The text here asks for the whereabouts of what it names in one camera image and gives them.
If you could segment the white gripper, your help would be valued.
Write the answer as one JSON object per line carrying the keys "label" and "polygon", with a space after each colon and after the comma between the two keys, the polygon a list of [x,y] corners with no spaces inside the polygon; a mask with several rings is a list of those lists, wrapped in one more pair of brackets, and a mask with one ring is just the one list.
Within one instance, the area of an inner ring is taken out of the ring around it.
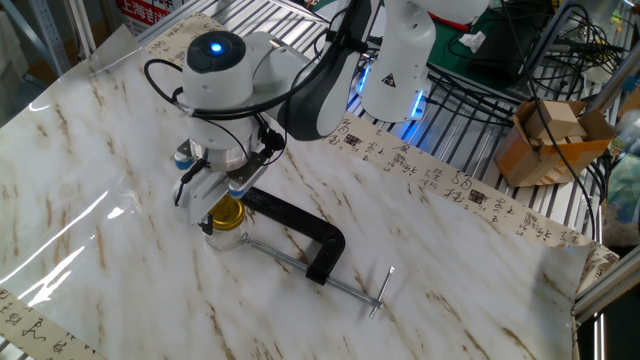
{"label": "white gripper", "polygon": [[227,193],[228,178],[224,172],[204,167],[191,167],[175,183],[174,206],[185,224],[196,224],[204,234],[213,234],[213,217],[207,214]]}

